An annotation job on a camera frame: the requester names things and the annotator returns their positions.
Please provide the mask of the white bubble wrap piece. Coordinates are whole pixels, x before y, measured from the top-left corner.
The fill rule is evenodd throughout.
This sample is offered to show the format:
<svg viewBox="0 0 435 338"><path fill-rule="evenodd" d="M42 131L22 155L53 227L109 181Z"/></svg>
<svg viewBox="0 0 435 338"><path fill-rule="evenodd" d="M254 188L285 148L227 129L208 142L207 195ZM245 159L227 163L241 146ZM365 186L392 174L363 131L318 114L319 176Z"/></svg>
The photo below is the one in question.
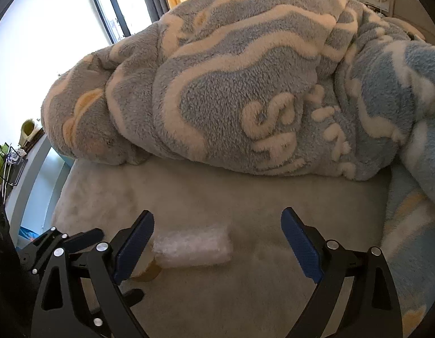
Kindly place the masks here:
<svg viewBox="0 0 435 338"><path fill-rule="evenodd" d="M226 226L163 231L153 240L155 261L162 269L220 265L229 262L232 253Z"/></svg>

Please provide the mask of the light blue side table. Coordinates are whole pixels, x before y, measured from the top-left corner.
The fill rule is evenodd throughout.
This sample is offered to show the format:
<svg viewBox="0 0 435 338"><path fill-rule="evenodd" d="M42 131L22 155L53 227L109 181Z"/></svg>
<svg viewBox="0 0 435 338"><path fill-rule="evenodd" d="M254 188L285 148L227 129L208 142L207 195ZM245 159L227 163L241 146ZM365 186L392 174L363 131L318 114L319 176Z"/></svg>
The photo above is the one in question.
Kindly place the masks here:
<svg viewBox="0 0 435 338"><path fill-rule="evenodd" d="M30 242L19 235L22 227L37 235L52 227L53 212L73 164L57 154L46 135L35 144L26 159L19 182L5 205L10 236L18 248Z"/></svg>

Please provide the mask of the grey bed sheet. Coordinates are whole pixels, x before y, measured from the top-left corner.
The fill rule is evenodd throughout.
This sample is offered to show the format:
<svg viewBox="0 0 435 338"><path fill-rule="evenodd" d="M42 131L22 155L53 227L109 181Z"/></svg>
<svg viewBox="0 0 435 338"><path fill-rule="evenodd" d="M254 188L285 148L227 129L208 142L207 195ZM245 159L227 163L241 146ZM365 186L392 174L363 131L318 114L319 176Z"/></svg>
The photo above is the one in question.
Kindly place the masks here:
<svg viewBox="0 0 435 338"><path fill-rule="evenodd" d="M284 337L314 290L280 227L283 209L349 250L380 242L390 174L365 182L304 175L259 177L186 161L140 166L77 161L53 214L76 234L95 227L107 239L151 211L156 231L225 227L228 263L164 269L149 282L126 281L144 299L133 312L151 337Z"/></svg>

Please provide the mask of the blue white fleece blanket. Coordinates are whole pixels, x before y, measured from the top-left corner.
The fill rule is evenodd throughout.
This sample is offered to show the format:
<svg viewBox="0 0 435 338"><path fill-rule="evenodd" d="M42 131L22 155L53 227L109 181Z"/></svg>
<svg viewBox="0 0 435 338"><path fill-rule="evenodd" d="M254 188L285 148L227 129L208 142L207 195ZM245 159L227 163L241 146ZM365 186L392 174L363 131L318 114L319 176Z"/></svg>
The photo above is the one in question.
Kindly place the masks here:
<svg viewBox="0 0 435 338"><path fill-rule="evenodd" d="M365 181L410 337L435 305L435 46L355 0L188 0L81 59L41 107L61 154Z"/></svg>

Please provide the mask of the black framed window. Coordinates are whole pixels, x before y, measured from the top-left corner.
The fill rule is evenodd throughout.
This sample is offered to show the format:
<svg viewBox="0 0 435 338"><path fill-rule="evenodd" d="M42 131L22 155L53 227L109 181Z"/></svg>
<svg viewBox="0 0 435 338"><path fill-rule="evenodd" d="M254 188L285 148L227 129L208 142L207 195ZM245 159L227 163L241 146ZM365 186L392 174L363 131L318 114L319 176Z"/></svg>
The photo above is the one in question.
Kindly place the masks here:
<svg viewBox="0 0 435 338"><path fill-rule="evenodd" d="M145 0L92 0L112 44L152 24Z"/></svg>

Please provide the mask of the grey upholstered headboard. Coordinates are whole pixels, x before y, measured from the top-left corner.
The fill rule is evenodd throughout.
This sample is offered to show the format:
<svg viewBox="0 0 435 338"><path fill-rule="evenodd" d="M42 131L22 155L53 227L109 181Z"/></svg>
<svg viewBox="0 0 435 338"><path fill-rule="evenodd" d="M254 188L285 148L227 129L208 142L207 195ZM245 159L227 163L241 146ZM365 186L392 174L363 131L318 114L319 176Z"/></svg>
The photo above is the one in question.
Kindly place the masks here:
<svg viewBox="0 0 435 338"><path fill-rule="evenodd" d="M435 46L435 24L418 0L389 0L386 20Z"/></svg>

